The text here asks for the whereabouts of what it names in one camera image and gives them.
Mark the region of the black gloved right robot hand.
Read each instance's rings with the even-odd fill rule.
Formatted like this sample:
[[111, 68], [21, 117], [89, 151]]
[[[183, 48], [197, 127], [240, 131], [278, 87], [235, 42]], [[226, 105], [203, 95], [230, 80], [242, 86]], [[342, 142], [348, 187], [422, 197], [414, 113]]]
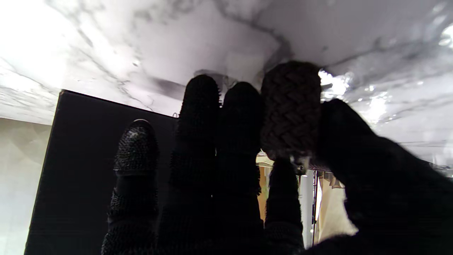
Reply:
[[266, 219], [259, 214], [262, 99], [240, 82], [219, 106], [207, 75], [185, 89], [171, 155], [168, 200], [157, 208], [159, 149], [135, 120], [115, 155], [116, 184], [102, 255], [451, 255], [452, 181], [376, 135], [345, 102], [321, 105], [318, 154], [345, 185], [358, 232], [304, 248], [293, 165], [277, 159]]

